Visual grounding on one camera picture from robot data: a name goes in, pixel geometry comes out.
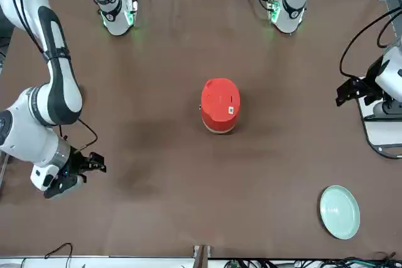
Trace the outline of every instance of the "cylindrical container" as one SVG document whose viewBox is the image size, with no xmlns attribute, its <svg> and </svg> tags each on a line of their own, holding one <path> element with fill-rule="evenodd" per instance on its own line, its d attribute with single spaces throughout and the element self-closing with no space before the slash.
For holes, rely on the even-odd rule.
<svg viewBox="0 0 402 268">
<path fill-rule="evenodd" d="M 209 131 L 227 133 L 233 129 L 239 115 L 239 90 L 227 78 L 210 79 L 202 90 L 200 109 Z"/>
</svg>

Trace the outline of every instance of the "brown table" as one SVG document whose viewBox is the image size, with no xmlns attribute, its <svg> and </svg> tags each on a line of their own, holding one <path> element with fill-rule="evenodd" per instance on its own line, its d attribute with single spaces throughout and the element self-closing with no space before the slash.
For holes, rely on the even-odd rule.
<svg viewBox="0 0 402 268">
<path fill-rule="evenodd" d="M 98 132 L 93 150 L 109 170 L 45 200 L 31 165 L 14 160 L 0 199 L 1 255 L 73 242 L 79 255 L 190 256 L 192 245 L 207 244 L 214 257 L 402 257 L 402 161 L 367 145 L 355 102 L 336 108 L 334 100 L 345 46 L 385 3 L 309 0 L 301 28 L 285 36 L 255 0 L 140 1 L 138 28 L 116 38 L 92 0 L 52 0 L 85 90 L 82 118 Z M 363 74 L 381 54 L 382 24 L 351 49 L 346 70 Z M 210 134 L 200 118 L 201 89 L 213 77 L 241 91 L 232 135 Z M 16 30 L 1 107 L 47 80 L 40 54 Z M 64 131 L 74 146 L 92 139 L 80 124 Z M 348 241 L 333 238 L 317 213 L 334 184 L 361 209 Z"/>
</svg>

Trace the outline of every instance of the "green plate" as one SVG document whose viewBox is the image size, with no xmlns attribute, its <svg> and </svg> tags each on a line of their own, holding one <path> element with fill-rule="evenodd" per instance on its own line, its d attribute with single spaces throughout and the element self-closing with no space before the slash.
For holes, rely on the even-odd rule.
<svg viewBox="0 0 402 268">
<path fill-rule="evenodd" d="M 320 200 L 320 213 L 325 227 L 338 239 L 350 239 L 359 229 L 359 205 L 343 186 L 332 185 L 325 189 Z"/>
</svg>

